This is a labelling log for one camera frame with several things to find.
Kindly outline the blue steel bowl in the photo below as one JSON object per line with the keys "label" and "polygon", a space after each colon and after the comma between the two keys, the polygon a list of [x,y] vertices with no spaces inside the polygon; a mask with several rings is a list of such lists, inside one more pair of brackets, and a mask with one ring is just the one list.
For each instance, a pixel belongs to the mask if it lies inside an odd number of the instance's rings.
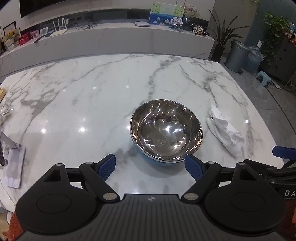
{"label": "blue steel bowl", "polygon": [[142,157],[159,165],[175,165],[194,154],[203,142],[203,129],[186,106],[167,99],[143,103],[133,113],[130,136]]}

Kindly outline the blue water jug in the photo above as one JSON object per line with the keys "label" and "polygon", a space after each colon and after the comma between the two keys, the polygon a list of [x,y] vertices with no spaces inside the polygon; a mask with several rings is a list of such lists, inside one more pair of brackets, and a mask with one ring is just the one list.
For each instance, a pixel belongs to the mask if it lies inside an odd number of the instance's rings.
{"label": "blue water jug", "polygon": [[250,47],[250,52],[243,64],[243,69],[248,73],[255,75],[260,63],[264,60],[264,55],[257,46]]}

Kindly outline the white phone stand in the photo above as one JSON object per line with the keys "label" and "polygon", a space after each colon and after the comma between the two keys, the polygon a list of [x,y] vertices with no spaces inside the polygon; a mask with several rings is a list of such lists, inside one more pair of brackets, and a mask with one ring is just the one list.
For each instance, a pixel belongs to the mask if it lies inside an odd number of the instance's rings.
{"label": "white phone stand", "polygon": [[[9,148],[6,156],[3,154],[3,142]],[[14,142],[1,132],[1,170],[3,171],[1,181],[7,187],[20,188],[25,154],[26,148],[24,145]]]}

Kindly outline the toy car model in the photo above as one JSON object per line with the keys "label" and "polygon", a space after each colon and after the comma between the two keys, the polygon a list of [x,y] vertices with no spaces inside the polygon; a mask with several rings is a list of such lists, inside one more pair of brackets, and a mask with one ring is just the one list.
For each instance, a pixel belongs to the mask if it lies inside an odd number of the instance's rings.
{"label": "toy car model", "polygon": [[204,30],[204,28],[200,25],[193,25],[190,29],[190,31],[194,34],[194,35],[200,35],[200,36],[208,36],[208,32],[206,32]]}

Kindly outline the lotus painting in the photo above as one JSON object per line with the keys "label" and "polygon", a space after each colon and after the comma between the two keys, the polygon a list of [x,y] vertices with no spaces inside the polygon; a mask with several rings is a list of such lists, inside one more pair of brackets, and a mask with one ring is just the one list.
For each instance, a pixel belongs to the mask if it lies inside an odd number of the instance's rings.
{"label": "lotus painting", "polygon": [[149,24],[168,26],[173,17],[183,18],[184,10],[183,6],[153,2],[149,15]]}

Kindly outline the blue plastic stool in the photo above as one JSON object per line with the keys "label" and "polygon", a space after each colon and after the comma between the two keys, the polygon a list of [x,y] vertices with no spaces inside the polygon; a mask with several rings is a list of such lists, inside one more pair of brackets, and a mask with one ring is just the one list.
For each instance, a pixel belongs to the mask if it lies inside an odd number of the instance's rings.
{"label": "blue plastic stool", "polygon": [[271,83],[271,78],[263,71],[258,72],[255,78],[261,80],[261,85],[263,87],[268,87]]}

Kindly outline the white wifi router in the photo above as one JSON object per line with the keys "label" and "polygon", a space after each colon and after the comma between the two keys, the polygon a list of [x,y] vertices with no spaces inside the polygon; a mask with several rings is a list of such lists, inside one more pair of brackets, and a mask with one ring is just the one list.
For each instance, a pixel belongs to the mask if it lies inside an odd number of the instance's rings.
{"label": "white wifi router", "polygon": [[62,35],[68,30],[67,23],[64,18],[53,21],[53,27],[54,27],[54,31],[51,34],[51,36]]}

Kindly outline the grey trash can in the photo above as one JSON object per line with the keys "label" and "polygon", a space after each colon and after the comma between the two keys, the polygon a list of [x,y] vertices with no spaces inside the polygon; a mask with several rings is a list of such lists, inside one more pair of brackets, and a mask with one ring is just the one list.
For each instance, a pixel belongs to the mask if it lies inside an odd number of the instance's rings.
{"label": "grey trash can", "polygon": [[231,42],[231,50],[226,58],[225,66],[231,71],[238,73],[250,53],[250,48],[240,41],[233,40]]}

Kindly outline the dark cabinet with plant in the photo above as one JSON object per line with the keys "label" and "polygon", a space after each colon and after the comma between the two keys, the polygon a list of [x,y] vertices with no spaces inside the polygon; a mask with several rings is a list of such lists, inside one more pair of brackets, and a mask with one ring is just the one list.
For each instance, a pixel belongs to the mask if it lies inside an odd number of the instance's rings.
{"label": "dark cabinet with plant", "polygon": [[259,69],[287,84],[295,72],[295,25],[270,12],[263,20],[265,31],[261,52],[264,60]]}

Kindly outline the black wall television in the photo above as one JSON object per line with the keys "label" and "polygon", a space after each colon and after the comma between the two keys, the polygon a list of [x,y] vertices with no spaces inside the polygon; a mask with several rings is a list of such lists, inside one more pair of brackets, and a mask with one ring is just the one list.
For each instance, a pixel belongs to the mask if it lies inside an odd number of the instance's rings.
{"label": "black wall television", "polygon": [[54,18],[100,9],[147,9],[152,1],[19,1],[21,18]]}

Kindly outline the white marble tv console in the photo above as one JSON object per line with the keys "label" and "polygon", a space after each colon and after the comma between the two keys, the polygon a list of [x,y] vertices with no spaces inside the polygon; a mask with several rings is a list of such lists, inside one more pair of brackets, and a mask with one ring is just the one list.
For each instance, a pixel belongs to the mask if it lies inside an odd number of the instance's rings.
{"label": "white marble tv console", "polygon": [[213,45],[212,37],[166,26],[107,23],[88,30],[70,28],[3,53],[1,78],[42,63],[90,55],[146,53],[207,59]]}

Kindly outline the white paper towel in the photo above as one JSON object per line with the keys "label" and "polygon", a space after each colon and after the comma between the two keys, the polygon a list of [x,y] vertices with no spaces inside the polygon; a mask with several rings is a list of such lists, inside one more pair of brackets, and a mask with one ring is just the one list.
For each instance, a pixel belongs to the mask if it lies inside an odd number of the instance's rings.
{"label": "white paper towel", "polygon": [[208,114],[206,122],[212,134],[232,156],[241,157],[244,144],[242,133],[224,118],[215,102],[211,104]]}

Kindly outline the bamboo mat roll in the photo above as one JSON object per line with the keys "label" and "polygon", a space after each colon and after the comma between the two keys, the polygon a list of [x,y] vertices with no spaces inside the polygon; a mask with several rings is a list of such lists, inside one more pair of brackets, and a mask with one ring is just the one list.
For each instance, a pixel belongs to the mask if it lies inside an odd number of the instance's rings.
{"label": "bamboo mat roll", "polygon": [[0,88],[0,102],[4,99],[5,95],[6,95],[6,89],[1,87]]}

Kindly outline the potted green plant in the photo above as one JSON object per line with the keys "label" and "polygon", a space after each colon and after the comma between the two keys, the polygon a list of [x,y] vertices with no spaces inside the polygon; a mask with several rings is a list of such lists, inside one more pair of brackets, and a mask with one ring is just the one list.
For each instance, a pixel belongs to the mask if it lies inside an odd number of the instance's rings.
{"label": "potted green plant", "polygon": [[212,54],[211,60],[215,62],[220,62],[221,57],[224,53],[225,46],[227,42],[232,38],[243,38],[238,33],[235,33],[238,29],[245,29],[249,28],[249,26],[240,26],[240,27],[232,27],[232,24],[237,20],[239,15],[235,16],[228,25],[225,24],[225,21],[223,23],[220,22],[218,15],[216,11],[213,9],[212,11],[209,10],[211,17],[214,20],[215,29],[208,28],[214,33],[214,36],[216,38],[216,45],[214,48],[214,52]]}

